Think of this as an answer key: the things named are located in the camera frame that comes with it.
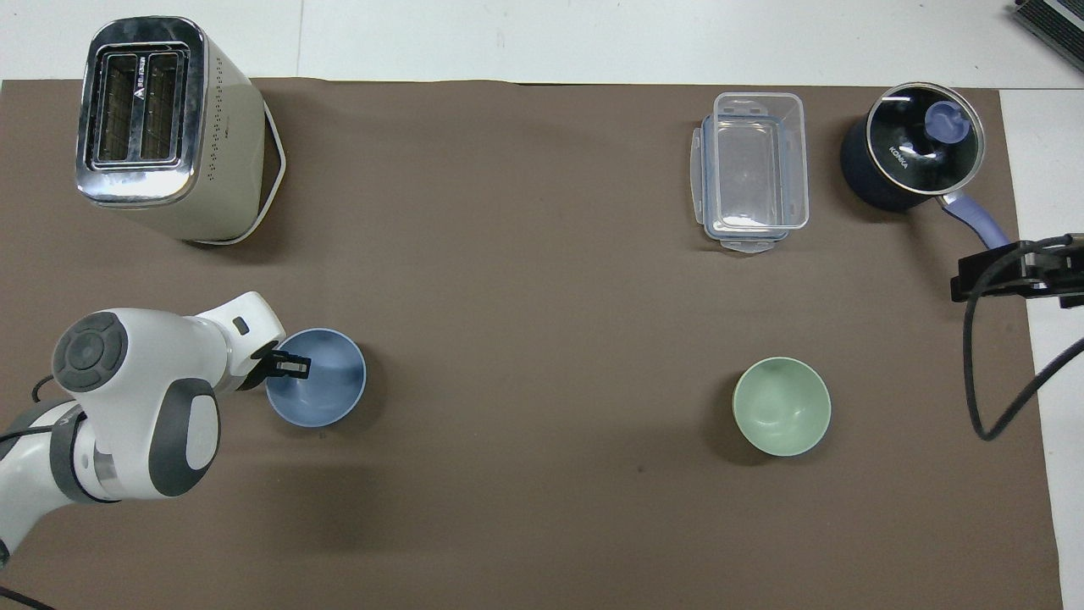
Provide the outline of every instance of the bowl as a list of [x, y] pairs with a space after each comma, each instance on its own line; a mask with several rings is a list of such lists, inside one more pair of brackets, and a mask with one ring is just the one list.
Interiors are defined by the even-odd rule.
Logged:
[[349, 337], [330, 328], [310, 328], [276, 349], [312, 360], [308, 379], [272, 377], [266, 382], [268, 401], [286, 421], [304, 428], [330, 426], [361, 400], [365, 359]]
[[809, 365], [775, 356], [749, 367], [738, 380], [734, 419], [758, 450], [797, 456], [824, 438], [831, 399], [824, 380]]

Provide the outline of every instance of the black cable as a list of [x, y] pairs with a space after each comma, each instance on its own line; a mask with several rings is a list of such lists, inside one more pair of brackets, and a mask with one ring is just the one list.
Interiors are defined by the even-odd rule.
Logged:
[[4, 432], [0, 434], [0, 443], [4, 441], [11, 441], [12, 439], [18, 439], [20, 437], [26, 437], [28, 434], [41, 434], [43, 432], [52, 432], [52, 426], [35, 426], [33, 428], [24, 428], [22, 430], [16, 430], [14, 432]]
[[[1029, 254], [1040, 251], [1047, 247], [1059, 245], [1066, 246], [1071, 243], [1073, 243], [1072, 236], [1061, 235], [1021, 245], [1020, 247], [1005, 254], [997, 260], [994, 260], [994, 262], [979, 275], [979, 278], [975, 282], [975, 287], [971, 288], [971, 294], [967, 298], [967, 310], [964, 313], [964, 390], [967, 393], [967, 412], [971, 417], [971, 427], [975, 429], [975, 433], [979, 436], [979, 439], [982, 439], [983, 441], [993, 441], [996, 439], [1005, 430], [1005, 427], [1012, 421], [1012, 418], [1020, 413], [1020, 410], [1023, 408], [1028, 401], [1030, 401], [1032, 397], [1038, 392], [1038, 389], [1042, 388], [1047, 380], [1054, 377], [1054, 374], [1061, 371], [1063, 366], [1080, 355], [1081, 352], [1084, 352], [1084, 338], [1070, 346], [1069, 349], [1061, 354], [1058, 354], [1058, 356], [1050, 361], [1050, 363], [1046, 365], [1046, 367], [1044, 367], [1038, 375], [1032, 378], [1028, 386], [1024, 386], [1023, 390], [1021, 390], [1020, 393], [1017, 394], [1017, 398], [1012, 400], [1012, 403], [1009, 404], [1007, 410], [1005, 410], [1005, 413], [997, 418], [993, 428], [988, 431], [982, 425], [982, 417], [979, 415], [979, 405], [975, 395], [975, 363], [972, 361], [971, 351], [975, 310], [978, 307], [979, 298], [983, 295], [986, 288], [990, 287], [990, 282], [994, 278], [994, 276], [1012, 262]], [[1075, 249], [1075, 246], [1062, 247], [1053, 250], [1051, 254], [1063, 252], [1067, 249]]]
[[53, 376], [47, 375], [41, 381], [34, 385], [34, 390], [30, 390], [30, 400], [35, 403], [40, 403], [41, 399], [38, 398], [38, 391], [41, 387], [53, 380]]
[[22, 603], [23, 606], [26, 606], [28, 608], [34, 608], [35, 610], [56, 610], [52, 606], [48, 606], [46, 603], [42, 603], [42, 602], [38, 601], [37, 599], [34, 599], [34, 598], [30, 598], [30, 597], [26, 597], [25, 595], [23, 595], [21, 593], [13, 592], [10, 588], [2, 587], [2, 586], [0, 586], [0, 597], [7, 597], [8, 599], [11, 599], [12, 601], [17, 601], [17, 602]]

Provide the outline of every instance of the brown table mat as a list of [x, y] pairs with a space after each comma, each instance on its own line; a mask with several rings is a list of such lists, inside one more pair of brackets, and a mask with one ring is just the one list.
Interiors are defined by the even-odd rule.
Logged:
[[[949, 278], [978, 239], [932, 203], [866, 207], [838, 169], [880, 89], [786, 89], [812, 219], [741, 257], [693, 218], [688, 145], [748, 88], [258, 86], [288, 173], [255, 235], [204, 248], [76, 192], [78, 82], [3, 83], [0, 421], [79, 317], [246, 289], [361, 345], [361, 405], [311, 431], [225, 399], [195, 490], [47, 517], [7, 586], [64, 608], [1060, 606], [1037, 408], [990, 444], [967, 419]], [[1016, 234], [997, 93], [964, 93], [989, 137], [969, 192]], [[977, 335], [993, 417], [1030, 378], [1023, 301], [984, 302]], [[833, 397], [797, 458], [730, 414], [771, 355]]]

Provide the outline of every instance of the clear plastic container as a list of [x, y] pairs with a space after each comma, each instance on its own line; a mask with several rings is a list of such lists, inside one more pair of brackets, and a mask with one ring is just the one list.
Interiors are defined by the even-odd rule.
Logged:
[[802, 102], [790, 93], [723, 93], [713, 109], [693, 131], [696, 219], [724, 247], [770, 249], [809, 221]]

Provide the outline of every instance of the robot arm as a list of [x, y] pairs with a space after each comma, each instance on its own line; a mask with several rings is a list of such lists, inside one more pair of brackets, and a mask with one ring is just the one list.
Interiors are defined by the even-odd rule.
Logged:
[[191, 317], [120, 309], [73, 325], [52, 367], [73, 400], [12, 426], [48, 434], [0, 443], [0, 567], [61, 506], [191, 490], [218, 451], [217, 397], [270, 375], [307, 376], [306, 359], [274, 352], [284, 337], [255, 291]]

